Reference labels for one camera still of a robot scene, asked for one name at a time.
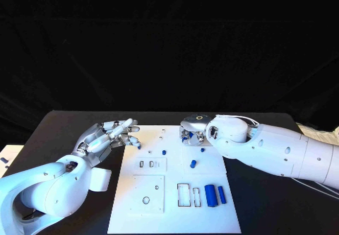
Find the peg board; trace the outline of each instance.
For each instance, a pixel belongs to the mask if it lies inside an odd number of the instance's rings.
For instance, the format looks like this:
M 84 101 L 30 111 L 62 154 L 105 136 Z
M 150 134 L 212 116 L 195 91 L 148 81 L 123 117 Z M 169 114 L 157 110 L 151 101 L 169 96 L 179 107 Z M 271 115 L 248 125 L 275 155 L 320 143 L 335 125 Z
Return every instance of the peg board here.
M 140 131 L 133 133 L 133 136 L 141 142 L 141 149 L 125 147 L 107 233 L 241 233 L 223 159 L 216 149 L 208 144 L 183 145 L 179 126 L 140 126 Z M 154 161 L 156 158 L 157 162 L 166 163 L 166 167 L 163 165 L 160 168 L 148 167 L 148 160 Z M 189 167 L 192 160 L 198 161 L 193 169 Z M 136 168 L 140 161 L 148 167 L 144 171 Z M 144 189 L 136 191 L 141 186 L 136 180 L 136 176 L 140 175 L 159 177 L 143 177 Z M 157 185 L 161 184 L 156 181 L 160 177 L 163 185 Z M 177 206 L 177 184 L 189 184 L 189 207 Z M 219 205 L 215 208 L 206 205 L 203 187 L 209 184 L 213 184 L 216 189 Z M 223 188 L 226 204 L 221 204 L 218 186 Z M 200 207 L 195 207 L 193 188 L 199 188 Z M 153 208 L 147 208 L 143 203 L 144 197 L 148 197 L 150 207 L 151 197 L 156 197 L 159 211 L 154 212 Z

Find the white robotic arm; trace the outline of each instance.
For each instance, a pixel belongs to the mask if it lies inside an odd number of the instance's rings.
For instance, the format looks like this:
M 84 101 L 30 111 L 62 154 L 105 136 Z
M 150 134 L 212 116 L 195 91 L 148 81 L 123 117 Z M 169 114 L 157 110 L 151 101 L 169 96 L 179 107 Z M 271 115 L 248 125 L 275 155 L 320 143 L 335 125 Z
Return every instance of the white robotic arm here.
M 316 181 L 339 189 L 339 146 L 238 116 L 192 115 L 180 123 L 185 144 L 205 140 L 226 158 L 283 177 Z
M 111 121 L 95 124 L 81 135 L 72 154 L 55 163 L 0 179 L 0 234 L 33 235 L 69 216 L 81 207 L 88 190 L 105 191 L 111 171 L 95 168 L 111 149 L 123 145 L 140 146 L 136 137 L 137 121 Z M 13 201 L 16 197 L 35 213 L 24 218 Z

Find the oval hole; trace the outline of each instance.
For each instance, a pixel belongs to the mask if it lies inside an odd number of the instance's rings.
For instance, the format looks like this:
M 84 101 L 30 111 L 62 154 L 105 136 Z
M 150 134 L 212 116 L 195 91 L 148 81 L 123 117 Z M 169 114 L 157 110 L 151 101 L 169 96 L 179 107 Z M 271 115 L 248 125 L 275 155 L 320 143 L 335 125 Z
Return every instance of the oval hole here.
M 148 204 L 148 202 L 150 202 L 150 198 L 148 198 L 148 197 L 144 197 L 144 198 L 143 198 L 143 203 L 144 203 L 144 204 Z
M 290 148 L 290 147 L 287 147 L 287 148 L 286 148 L 286 150 L 284 150 L 284 153 L 286 153 L 286 154 L 288 154 L 288 153 L 290 153 L 290 151 L 291 151 L 291 148 Z

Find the white cable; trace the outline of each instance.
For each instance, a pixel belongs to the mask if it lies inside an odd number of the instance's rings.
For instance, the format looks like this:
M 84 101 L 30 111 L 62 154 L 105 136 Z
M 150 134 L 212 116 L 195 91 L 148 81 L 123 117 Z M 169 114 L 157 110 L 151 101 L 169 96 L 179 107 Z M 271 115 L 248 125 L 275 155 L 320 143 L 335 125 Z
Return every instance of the white cable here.
M 332 196 L 329 193 L 323 192 L 322 190 L 313 188 L 310 185 L 304 184 L 303 182 L 300 182 L 299 180 L 296 180 L 301 185 L 307 186 L 309 188 L 314 189 L 316 191 L 322 192 L 323 194 L 326 194 L 327 196 L 336 198 L 339 200 L 339 197 Z
M 228 116 L 228 117 L 234 117 L 234 118 L 244 118 L 244 119 L 248 119 L 248 120 L 252 122 L 252 124 L 254 124 L 254 125 L 258 125 L 258 124 L 260 124 L 254 119 L 251 119 L 251 118 L 248 118 L 248 117 L 244 117 L 244 116 L 235 116 L 235 115 L 225 115 L 225 116 Z
M 332 190 L 330 188 L 327 188 L 324 185 L 322 185 L 319 182 L 316 182 L 326 190 L 329 190 L 332 193 L 335 193 L 336 195 L 339 195 L 339 193 Z

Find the tabletop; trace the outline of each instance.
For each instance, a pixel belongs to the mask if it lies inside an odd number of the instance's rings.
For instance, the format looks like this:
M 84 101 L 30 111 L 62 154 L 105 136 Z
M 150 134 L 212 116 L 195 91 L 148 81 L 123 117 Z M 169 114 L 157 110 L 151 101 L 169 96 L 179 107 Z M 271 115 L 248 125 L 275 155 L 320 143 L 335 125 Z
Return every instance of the tabletop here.
M 179 125 L 193 113 L 52 111 L 43 118 L 4 176 L 55 162 L 69 154 L 94 123 L 137 119 L 140 125 Z M 290 115 L 278 113 L 208 113 L 241 115 L 260 123 L 301 133 Z M 88 192 L 78 211 L 39 234 L 107 234 L 124 147 L 112 149 L 99 168 L 111 170 L 108 190 Z M 290 178 L 267 174 L 223 158 L 242 234 L 337 234 L 339 201 Z

